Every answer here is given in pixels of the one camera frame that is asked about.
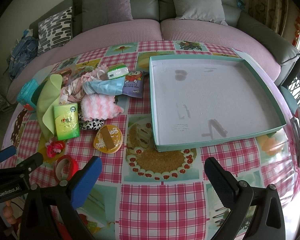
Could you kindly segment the person's left hand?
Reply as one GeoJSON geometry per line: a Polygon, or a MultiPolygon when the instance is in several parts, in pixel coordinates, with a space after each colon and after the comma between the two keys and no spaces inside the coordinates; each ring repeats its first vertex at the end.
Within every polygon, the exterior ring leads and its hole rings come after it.
{"type": "Polygon", "coordinates": [[[11,207],[11,201],[8,200],[5,202],[5,206],[3,208],[3,216],[6,218],[7,222],[11,225],[15,224],[16,218],[13,213],[13,209],[11,207]]]}

